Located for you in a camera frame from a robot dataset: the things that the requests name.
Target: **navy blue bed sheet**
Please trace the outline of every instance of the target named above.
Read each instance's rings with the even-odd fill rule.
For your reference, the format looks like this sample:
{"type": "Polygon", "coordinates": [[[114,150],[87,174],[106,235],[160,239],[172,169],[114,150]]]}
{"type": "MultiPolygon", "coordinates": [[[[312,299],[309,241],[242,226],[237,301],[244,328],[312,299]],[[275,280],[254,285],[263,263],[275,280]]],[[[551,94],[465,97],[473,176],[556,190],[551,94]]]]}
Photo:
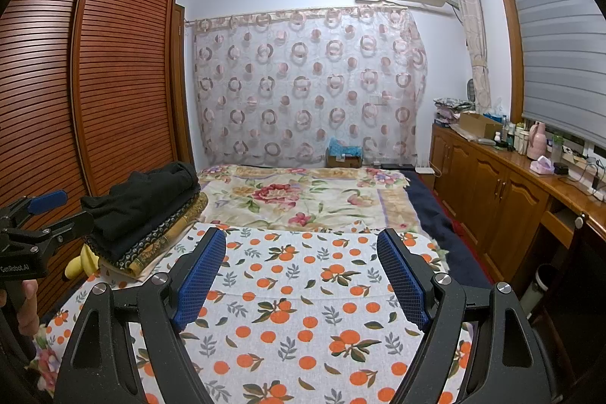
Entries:
{"type": "Polygon", "coordinates": [[[455,233],[452,221],[444,211],[431,190],[413,171],[404,171],[410,181],[406,188],[408,198],[419,217],[420,225],[432,237],[441,249],[447,250],[446,261],[450,275],[461,285],[491,288],[489,279],[478,264],[465,242],[455,233]]]}

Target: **sliding wardrobe door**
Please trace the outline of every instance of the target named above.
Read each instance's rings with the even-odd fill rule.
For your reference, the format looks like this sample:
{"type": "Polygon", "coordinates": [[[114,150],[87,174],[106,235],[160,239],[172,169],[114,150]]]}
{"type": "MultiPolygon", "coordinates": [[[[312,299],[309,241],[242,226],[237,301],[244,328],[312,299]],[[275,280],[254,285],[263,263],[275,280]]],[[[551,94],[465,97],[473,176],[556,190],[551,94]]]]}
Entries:
{"type": "Polygon", "coordinates": [[[176,159],[170,101],[174,0],[80,0],[75,124],[93,194],[176,159]]]}
{"type": "MultiPolygon", "coordinates": [[[[73,214],[87,193],[72,130],[70,34],[76,0],[12,0],[0,18],[0,204],[64,189],[67,204],[35,217],[26,228],[73,214]]],[[[50,309],[79,240],[64,247],[41,280],[39,312],[50,309]]]]}

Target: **gray zebra blind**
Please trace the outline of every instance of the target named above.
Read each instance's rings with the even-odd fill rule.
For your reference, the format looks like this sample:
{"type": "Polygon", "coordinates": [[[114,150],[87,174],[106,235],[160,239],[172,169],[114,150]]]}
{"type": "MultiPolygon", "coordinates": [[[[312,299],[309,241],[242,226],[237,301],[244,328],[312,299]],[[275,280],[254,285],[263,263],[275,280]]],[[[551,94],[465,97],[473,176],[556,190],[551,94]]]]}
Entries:
{"type": "Polygon", "coordinates": [[[516,0],[522,115],[606,146],[606,20],[594,0],[516,0]]]}

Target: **wooden desk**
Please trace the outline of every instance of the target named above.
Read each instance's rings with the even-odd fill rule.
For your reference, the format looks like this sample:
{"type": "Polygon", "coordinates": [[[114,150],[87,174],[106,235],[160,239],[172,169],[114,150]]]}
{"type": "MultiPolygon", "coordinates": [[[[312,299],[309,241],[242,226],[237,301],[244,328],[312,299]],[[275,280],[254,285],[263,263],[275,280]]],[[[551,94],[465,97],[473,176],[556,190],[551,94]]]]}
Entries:
{"type": "Polygon", "coordinates": [[[538,175],[516,152],[470,143],[433,126],[431,165],[435,190],[461,222],[495,281],[519,291],[545,261],[542,227],[566,248],[582,212],[606,240],[606,204],[560,177],[538,175]]]}

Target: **metal screw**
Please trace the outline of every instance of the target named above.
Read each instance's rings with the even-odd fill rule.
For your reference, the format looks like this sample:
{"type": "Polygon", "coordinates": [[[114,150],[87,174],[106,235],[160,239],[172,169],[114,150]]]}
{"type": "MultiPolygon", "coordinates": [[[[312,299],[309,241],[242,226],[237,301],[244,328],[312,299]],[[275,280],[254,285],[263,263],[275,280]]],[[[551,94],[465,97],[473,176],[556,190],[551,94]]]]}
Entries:
{"type": "Polygon", "coordinates": [[[508,295],[508,294],[511,293],[511,286],[508,285],[507,283],[502,282],[502,281],[500,283],[497,283],[496,289],[498,289],[499,291],[501,291],[505,295],[508,295]]]}
{"type": "Polygon", "coordinates": [[[151,282],[154,283],[155,285],[163,285],[168,280],[169,280],[169,275],[166,273],[154,274],[151,278],[151,282]]]}
{"type": "Polygon", "coordinates": [[[446,273],[437,273],[436,282],[440,285],[449,285],[453,279],[446,273]]]}
{"type": "Polygon", "coordinates": [[[93,286],[92,291],[93,294],[100,295],[104,293],[106,289],[107,285],[105,283],[97,283],[95,286],[93,286]]]}

